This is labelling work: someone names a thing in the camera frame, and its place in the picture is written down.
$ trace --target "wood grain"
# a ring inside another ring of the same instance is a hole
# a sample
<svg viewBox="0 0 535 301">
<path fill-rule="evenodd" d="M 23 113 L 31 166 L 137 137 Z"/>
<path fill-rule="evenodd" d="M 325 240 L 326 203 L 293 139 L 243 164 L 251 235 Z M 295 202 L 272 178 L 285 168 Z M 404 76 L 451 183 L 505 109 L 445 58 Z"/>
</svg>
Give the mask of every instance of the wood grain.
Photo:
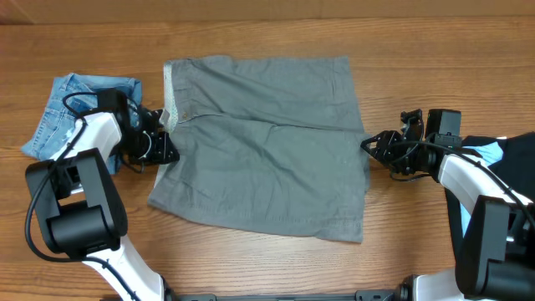
<svg viewBox="0 0 535 301">
<path fill-rule="evenodd" d="M 0 0 L 0 24 L 31 24 L 33 20 L 13 0 Z"/>
<path fill-rule="evenodd" d="M 527 16 L 529 0 L 10 0 L 36 24 Z"/>
<path fill-rule="evenodd" d="M 535 18 L 0 27 L 0 299 L 114 294 L 80 264 L 37 259 L 23 238 L 23 175 L 35 160 L 19 148 L 35 130 L 54 76 L 136 77 L 144 104 L 156 109 L 167 59 L 348 55 L 369 133 L 397 129 L 402 110 L 449 108 L 462 111 L 463 135 L 513 136 L 535 125 L 534 30 Z M 132 241 L 178 293 L 350 293 L 454 265 L 443 190 L 429 179 L 393 182 L 372 162 L 364 242 L 356 244 L 186 222 L 146 205 L 155 172 L 123 169 L 114 181 Z M 37 227 L 33 233 L 40 237 Z"/>
</svg>

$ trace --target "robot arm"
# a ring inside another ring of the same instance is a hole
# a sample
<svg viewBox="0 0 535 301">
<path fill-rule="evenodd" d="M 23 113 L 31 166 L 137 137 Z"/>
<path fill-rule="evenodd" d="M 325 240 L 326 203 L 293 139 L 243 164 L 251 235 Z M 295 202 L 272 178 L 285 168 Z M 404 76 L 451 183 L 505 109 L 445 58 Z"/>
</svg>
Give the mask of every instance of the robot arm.
<svg viewBox="0 0 535 301">
<path fill-rule="evenodd" d="M 85 128 L 82 120 L 77 120 L 64 147 L 50 160 L 27 169 L 28 187 L 33 196 L 40 182 L 47 181 L 35 207 L 43 239 L 52 252 L 66 253 L 69 258 L 94 268 L 123 300 L 174 300 L 174 293 L 163 277 L 145 264 L 126 235 L 126 211 L 104 162 L 110 155 L 118 154 L 127 155 L 134 164 L 169 163 L 179 159 L 178 152 L 168 134 L 161 131 L 160 111 L 136 108 L 141 125 L 135 129 L 130 125 L 123 94 L 112 89 L 97 97 L 99 108 L 84 117 Z M 61 156 L 73 142 L 68 153 Z M 46 179 L 54 161 L 58 165 Z M 68 205 L 59 203 L 80 192 L 85 193 L 86 200 Z M 109 268 L 85 260 L 88 258 L 107 262 L 124 283 Z M 125 285 L 134 296 L 127 292 Z"/>
<path fill-rule="evenodd" d="M 534 300 L 532 201 L 487 169 L 473 150 L 461 148 L 461 112 L 430 110 L 425 140 L 421 110 L 401 114 L 403 134 L 383 131 L 361 147 L 394 174 L 427 172 L 471 213 L 457 250 L 456 269 L 411 280 L 412 300 L 465 298 Z"/>
</svg>

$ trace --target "folded jeans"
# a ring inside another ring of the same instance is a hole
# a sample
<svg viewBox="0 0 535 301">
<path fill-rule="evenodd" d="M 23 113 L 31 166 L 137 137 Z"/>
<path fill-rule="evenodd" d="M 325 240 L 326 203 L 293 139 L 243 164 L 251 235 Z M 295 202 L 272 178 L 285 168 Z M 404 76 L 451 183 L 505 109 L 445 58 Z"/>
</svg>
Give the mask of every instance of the folded jeans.
<svg viewBox="0 0 535 301">
<path fill-rule="evenodd" d="M 23 145 L 22 152 L 41 161 L 49 159 L 74 132 L 75 118 L 64 107 L 63 97 L 75 92 L 97 92 L 109 88 L 124 92 L 130 101 L 140 105 L 141 82 L 138 79 L 73 73 L 55 78 L 43 116 L 32 139 Z M 77 112 L 83 112 L 95 108 L 97 99 L 95 95 L 76 95 L 70 97 L 67 104 Z M 130 119 L 133 126 L 139 122 L 133 110 L 130 112 Z M 119 170 L 120 160 L 117 156 L 111 156 L 106 165 L 110 174 L 115 174 Z"/>
</svg>

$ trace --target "table surface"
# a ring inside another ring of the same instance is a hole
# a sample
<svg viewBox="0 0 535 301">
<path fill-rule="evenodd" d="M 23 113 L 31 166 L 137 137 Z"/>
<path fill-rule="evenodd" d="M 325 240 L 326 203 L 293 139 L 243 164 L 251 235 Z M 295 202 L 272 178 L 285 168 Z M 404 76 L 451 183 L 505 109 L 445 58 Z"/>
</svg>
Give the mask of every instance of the table surface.
<svg viewBox="0 0 535 301">
<path fill-rule="evenodd" d="M 535 125 L 534 32 L 535 18 L 1 26 L 0 299 L 115 295 L 90 268 L 46 263 L 24 241 L 24 171 L 35 160 L 20 147 L 35 131 L 53 77 L 135 77 L 144 105 L 157 109 L 167 59 L 347 55 L 370 134 L 398 129 L 402 110 L 446 108 L 462 111 L 462 135 L 514 136 Z M 391 181 L 374 162 L 371 169 L 361 244 L 209 227 L 165 214 L 146 204 L 155 167 L 144 175 L 123 169 L 114 181 L 131 240 L 178 293 L 352 293 L 453 267 L 442 188 L 430 179 Z M 38 245 L 44 248 L 40 239 Z"/>
</svg>

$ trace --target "gray cloth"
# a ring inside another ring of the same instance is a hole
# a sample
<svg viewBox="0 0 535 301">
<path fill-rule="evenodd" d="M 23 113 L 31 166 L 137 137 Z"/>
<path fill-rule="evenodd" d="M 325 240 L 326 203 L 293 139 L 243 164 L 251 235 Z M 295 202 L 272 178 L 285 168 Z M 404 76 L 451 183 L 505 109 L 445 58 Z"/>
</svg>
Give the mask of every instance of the gray cloth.
<svg viewBox="0 0 535 301">
<path fill-rule="evenodd" d="M 193 222 L 362 241 L 369 187 L 347 58 L 169 61 L 163 123 L 181 153 L 149 203 Z"/>
</svg>

